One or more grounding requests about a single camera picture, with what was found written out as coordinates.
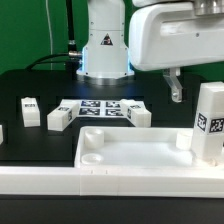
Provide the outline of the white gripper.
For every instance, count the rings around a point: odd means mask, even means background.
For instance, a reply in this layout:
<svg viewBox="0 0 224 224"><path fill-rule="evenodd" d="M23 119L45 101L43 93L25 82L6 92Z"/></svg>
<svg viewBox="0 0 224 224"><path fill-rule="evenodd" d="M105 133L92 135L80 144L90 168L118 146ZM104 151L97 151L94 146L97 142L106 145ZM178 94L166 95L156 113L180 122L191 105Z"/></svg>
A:
<svg viewBox="0 0 224 224"><path fill-rule="evenodd" d="M180 103L179 67L224 60L224 12L196 15L192 2L140 8L130 20L129 58L138 70L164 69L171 99Z"/></svg>

